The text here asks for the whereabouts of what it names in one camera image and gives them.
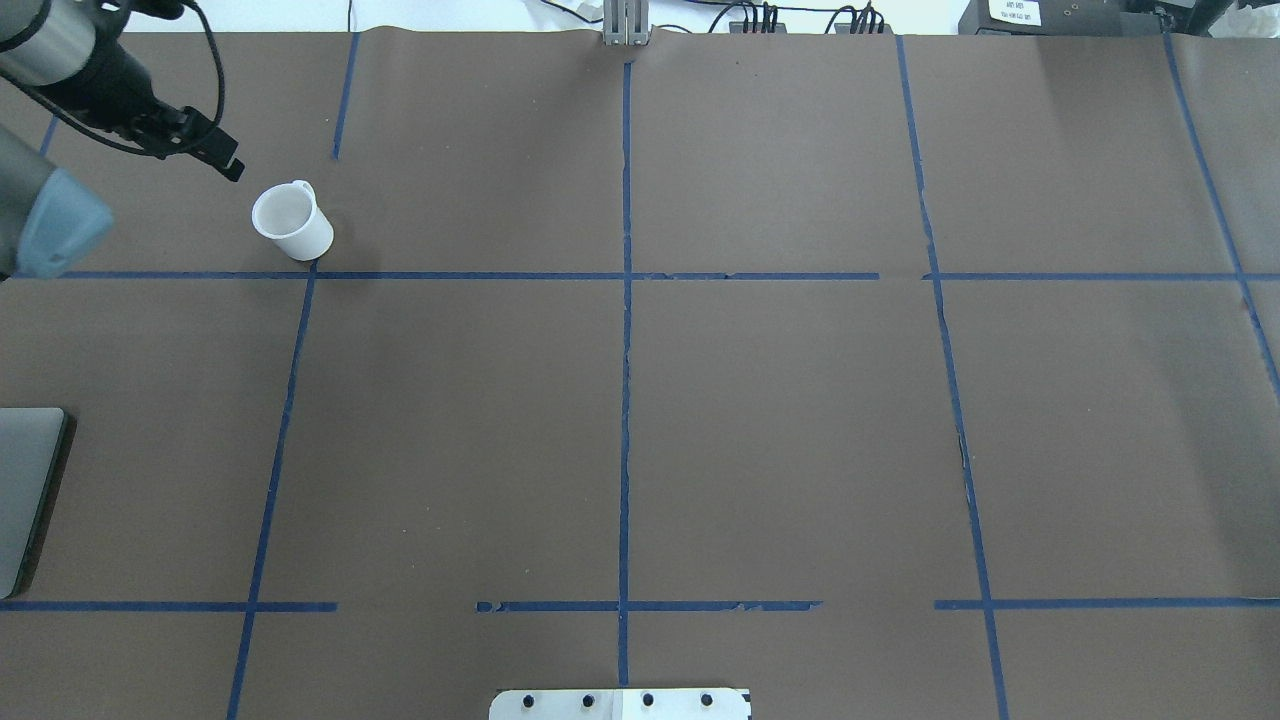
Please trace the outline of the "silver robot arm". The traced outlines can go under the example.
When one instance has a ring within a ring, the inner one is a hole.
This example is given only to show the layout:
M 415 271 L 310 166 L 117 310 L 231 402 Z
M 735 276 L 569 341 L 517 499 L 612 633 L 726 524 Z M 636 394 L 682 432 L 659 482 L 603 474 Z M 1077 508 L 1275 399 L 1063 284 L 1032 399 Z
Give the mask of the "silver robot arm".
M 196 14 L 212 59 L 216 106 L 164 102 L 148 69 L 122 44 L 136 14 L 177 20 Z M 106 149 L 164 160 L 191 156 L 237 182 L 244 164 L 221 126 L 227 76 L 205 10 L 196 1 L 5 1 L 3 82 L 40 106 L 51 129 L 68 128 Z M 115 224 L 109 205 L 49 154 L 3 129 L 3 278 L 55 278 L 93 251 Z

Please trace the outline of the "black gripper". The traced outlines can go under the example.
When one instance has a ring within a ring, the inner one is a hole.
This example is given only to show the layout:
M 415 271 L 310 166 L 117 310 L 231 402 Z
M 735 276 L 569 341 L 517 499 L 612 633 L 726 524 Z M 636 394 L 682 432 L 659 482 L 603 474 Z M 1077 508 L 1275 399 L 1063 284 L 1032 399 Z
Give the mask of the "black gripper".
M 90 126 L 161 158 L 192 152 L 229 182 L 244 163 L 239 142 L 193 108 L 174 108 L 154 91 L 148 70 L 137 60 L 108 60 L 90 83 Z

